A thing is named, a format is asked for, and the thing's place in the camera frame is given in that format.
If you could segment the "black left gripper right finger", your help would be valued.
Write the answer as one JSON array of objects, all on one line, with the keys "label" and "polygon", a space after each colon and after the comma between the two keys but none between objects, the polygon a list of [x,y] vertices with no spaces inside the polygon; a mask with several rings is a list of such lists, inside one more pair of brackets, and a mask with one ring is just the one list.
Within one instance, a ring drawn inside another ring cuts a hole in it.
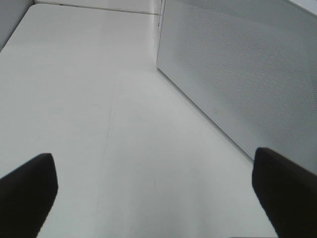
[{"label": "black left gripper right finger", "polygon": [[252,187],[280,238],[317,236],[317,177],[269,148],[256,150]]}]

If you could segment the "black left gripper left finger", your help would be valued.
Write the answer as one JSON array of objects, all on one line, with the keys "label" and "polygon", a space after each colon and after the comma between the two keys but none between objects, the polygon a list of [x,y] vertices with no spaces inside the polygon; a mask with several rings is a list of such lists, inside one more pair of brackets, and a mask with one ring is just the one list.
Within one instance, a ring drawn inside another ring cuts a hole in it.
[{"label": "black left gripper left finger", "polygon": [[39,154],[0,179],[0,236],[35,238],[57,195],[51,153]]}]

